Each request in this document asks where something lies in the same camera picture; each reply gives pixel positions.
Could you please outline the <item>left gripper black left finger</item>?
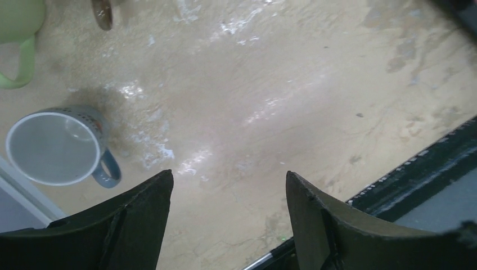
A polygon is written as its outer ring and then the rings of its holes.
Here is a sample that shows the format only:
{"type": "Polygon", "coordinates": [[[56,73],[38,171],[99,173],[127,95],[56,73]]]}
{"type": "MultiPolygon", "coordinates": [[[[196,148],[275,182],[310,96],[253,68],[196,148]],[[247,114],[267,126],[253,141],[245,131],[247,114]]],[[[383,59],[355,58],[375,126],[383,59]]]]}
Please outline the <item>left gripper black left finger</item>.
{"type": "Polygon", "coordinates": [[[46,228],[1,234],[2,269],[155,269],[174,179],[164,170],[46,228]]]}

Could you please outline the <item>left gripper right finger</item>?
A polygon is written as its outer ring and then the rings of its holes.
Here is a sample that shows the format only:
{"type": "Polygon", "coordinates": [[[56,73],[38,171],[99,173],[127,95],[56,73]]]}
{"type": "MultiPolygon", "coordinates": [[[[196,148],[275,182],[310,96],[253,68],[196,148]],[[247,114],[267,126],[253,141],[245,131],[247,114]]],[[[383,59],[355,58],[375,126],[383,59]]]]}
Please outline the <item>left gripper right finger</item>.
{"type": "Polygon", "coordinates": [[[286,198],[300,269],[475,269],[476,224],[435,233],[366,214],[286,175],[286,198]]]}

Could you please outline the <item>blue grey mug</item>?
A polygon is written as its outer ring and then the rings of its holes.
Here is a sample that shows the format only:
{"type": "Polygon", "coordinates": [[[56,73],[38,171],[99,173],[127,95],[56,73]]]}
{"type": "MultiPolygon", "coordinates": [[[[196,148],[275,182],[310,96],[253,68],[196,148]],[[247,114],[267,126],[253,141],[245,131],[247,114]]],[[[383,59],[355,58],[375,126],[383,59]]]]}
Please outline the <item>blue grey mug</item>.
{"type": "Polygon", "coordinates": [[[87,105],[52,107],[29,114],[8,131],[6,154],[26,178],[49,186],[67,186],[93,177],[104,188],[122,180],[108,149],[110,124],[87,105]]]}

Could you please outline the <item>brown mug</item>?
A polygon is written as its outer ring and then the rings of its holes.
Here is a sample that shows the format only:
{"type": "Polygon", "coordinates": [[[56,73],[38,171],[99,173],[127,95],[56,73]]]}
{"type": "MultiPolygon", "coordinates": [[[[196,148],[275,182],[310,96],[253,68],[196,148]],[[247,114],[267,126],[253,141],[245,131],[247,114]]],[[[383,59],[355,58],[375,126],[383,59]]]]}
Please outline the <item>brown mug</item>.
{"type": "Polygon", "coordinates": [[[113,13],[110,0],[91,0],[94,18],[102,30],[109,31],[113,27],[113,13]]]}

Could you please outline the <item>light green mug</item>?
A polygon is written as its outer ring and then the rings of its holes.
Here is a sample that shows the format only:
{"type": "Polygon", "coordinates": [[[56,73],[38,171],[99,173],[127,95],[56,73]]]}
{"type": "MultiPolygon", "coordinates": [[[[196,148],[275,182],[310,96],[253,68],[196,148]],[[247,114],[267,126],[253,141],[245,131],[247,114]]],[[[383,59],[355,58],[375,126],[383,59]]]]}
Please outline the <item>light green mug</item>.
{"type": "Polygon", "coordinates": [[[46,17],[43,0],[1,1],[1,44],[16,42],[20,47],[19,69],[15,79],[1,74],[1,88],[16,89],[27,85],[34,76],[35,34],[46,17]]]}

